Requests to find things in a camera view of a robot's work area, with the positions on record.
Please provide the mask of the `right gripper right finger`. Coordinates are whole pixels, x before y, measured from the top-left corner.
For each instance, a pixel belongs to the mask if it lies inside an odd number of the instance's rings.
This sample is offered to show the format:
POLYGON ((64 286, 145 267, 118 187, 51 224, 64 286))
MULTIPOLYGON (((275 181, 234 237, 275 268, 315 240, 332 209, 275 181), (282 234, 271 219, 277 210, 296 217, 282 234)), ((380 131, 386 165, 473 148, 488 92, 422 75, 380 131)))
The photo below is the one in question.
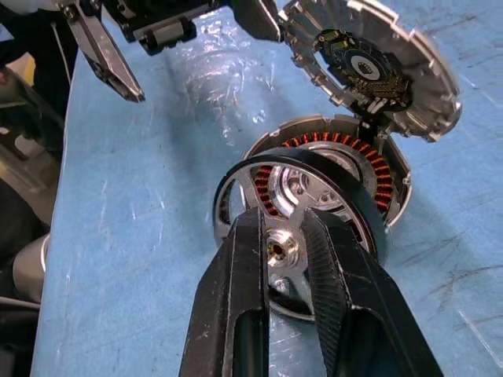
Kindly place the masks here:
POLYGON ((397 284, 337 216, 301 225, 327 377, 443 377, 397 284))

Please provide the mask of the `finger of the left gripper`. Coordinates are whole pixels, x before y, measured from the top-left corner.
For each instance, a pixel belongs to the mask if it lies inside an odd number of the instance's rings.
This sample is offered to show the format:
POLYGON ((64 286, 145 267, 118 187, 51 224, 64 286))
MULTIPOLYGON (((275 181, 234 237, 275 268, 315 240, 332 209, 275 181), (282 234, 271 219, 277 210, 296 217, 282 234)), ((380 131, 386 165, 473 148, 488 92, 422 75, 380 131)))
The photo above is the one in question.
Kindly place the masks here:
POLYGON ((271 42, 284 40, 275 0, 230 0, 230 8, 235 21, 251 37, 271 42))
POLYGON ((142 102, 143 90, 101 22, 101 0, 57 0, 57 7, 97 78, 124 100, 142 102))

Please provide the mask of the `motor stator housing copper coils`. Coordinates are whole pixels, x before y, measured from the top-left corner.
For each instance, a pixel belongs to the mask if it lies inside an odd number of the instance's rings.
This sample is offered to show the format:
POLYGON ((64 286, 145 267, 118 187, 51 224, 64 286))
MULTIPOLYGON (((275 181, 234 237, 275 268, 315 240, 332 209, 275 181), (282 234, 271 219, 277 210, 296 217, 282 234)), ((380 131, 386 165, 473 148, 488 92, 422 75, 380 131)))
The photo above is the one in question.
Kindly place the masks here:
POLYGON ((396 143, 386 133, 363 141, 354 117, 312 115, 293 119, 262 135, 243 157, 277 147, 309 149, 345 169, 364 185, 389 228, 409 204, 411 170, 396 143))

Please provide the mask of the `silver spoked motor rotor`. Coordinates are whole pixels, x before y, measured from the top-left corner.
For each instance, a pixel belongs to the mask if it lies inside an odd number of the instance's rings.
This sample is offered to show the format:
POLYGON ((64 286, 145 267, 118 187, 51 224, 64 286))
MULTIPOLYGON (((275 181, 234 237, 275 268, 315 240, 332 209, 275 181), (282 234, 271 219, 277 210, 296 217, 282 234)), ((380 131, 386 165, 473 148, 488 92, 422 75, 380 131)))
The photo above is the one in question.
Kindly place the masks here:
POLYGON ((270 306, 296 320, 314 320, 307 272, 309 244, 301 229, 307 208, 342 220, 358 246, 378 262, 389 254, 388 230, 364 185, 328 156, 305 148, 275 148, 234 165, 221 179, 212 206, 216 243, 229 234, 237 213, 232 196, 245 210, 257 208, 266 222, 270 306))

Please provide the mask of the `blue plastic-covered table mat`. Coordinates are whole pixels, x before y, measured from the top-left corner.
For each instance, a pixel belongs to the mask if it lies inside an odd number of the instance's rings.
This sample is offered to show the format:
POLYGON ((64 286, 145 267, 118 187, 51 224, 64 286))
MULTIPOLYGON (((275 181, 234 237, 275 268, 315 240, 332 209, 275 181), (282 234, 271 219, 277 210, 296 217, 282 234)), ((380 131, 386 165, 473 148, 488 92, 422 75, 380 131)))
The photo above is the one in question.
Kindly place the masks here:
MULTIPOLYGON (((433 40, 463 104, 439 141, 395 138, 413 192, 386 268, 446 377, 503 377, 503 0, 381 1, 433 40)), ((196 25, 155 56, 108 26, 140 104, 75 64, 34 377, 178 377, 222 176, 280 124, 340 112, 228 9, 196 25)))

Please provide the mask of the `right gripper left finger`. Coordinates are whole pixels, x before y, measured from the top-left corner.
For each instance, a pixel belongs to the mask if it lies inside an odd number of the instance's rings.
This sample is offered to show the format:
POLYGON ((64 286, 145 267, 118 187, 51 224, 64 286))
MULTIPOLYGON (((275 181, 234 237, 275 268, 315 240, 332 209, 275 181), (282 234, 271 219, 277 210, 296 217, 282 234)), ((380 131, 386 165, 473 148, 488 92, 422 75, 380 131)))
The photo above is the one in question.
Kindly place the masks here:
POLYGON ((268 377, 266 226, 237 216, 198 283, 178 377, 268 377))

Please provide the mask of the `silver motor end cover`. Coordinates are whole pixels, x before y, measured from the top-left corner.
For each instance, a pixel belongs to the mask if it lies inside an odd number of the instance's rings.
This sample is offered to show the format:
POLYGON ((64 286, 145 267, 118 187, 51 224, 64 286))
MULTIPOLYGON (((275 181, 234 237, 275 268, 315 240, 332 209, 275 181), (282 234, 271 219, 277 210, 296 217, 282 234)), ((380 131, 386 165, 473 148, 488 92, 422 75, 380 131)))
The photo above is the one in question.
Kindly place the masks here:
POLYGON ((278 13, 294 64, 374 130, 436 142, 461 116, 434 43, 377 0, 291 0, 278 13))

